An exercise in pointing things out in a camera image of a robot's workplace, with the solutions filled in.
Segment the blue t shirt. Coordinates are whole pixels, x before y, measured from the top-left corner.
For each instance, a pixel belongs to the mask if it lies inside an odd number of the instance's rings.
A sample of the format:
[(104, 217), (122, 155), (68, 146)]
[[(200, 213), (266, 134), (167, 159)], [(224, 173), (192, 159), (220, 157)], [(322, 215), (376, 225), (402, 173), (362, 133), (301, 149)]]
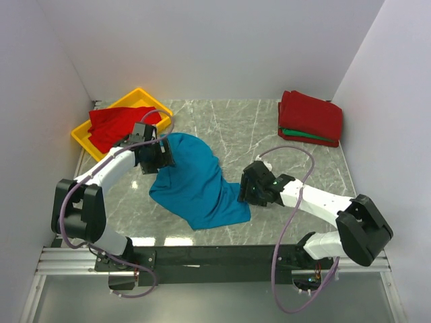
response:
[(168, 135), (175, 165), (159, 170), (149, 196), (184, 219), (191, 229), (212, 229), (251, 220), (249, 205), (238, 201), (239, 183), (227, 182), (219, 159), (201, 139)]

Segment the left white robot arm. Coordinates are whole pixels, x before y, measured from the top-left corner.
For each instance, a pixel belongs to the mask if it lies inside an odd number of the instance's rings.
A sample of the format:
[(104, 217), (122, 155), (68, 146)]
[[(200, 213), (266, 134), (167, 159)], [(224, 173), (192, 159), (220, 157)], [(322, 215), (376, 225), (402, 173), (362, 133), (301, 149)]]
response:
[(167, 139), (148, 142), (121, 141), (85, 174), (73, 180), (61, 180), (55, 189), (52, 230), (62, 235), (72, 249), (89, 246), (110, 258), (117, 269), (125, 271), (136, 265), (133, 242), (109, 228), (104, 195), (134, 167), (143, 174), (155, 174), (173, 166)]

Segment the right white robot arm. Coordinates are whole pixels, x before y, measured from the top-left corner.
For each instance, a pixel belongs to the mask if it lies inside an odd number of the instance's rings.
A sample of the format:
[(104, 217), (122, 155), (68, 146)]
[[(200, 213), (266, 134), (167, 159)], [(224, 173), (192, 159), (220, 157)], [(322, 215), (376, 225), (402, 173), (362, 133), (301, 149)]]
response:
[(298, 207), (336, 228), (328, 233), (309, 233), (297, 244), (296, 262), (311, 268), (320, 259), (347, 256), (360, 266), (370, 266), (393, 238), (393, 230), (372, 199), (339, 196), (311, 187), (299, 179), (274, 176), (262, 161), (243, 170), (240, 202), (264, 207), (276, 203)]

